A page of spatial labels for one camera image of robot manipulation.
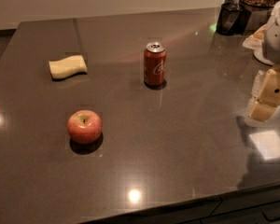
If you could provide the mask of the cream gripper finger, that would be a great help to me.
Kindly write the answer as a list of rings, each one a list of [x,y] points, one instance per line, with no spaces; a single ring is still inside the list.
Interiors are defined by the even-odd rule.
[[[257,122],[270,119],[280,106],[280,65],[267,71],[259,70],[254,79],[247,117]]]

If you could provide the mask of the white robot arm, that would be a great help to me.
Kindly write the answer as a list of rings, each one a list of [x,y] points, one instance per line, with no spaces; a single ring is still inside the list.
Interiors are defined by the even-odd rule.
[[[254,56],[271,68],[266,72],[259,71],[255,76],[245,114],[245,122],[250,126],[264,123],[280,106],[280,2],[272,10]]]

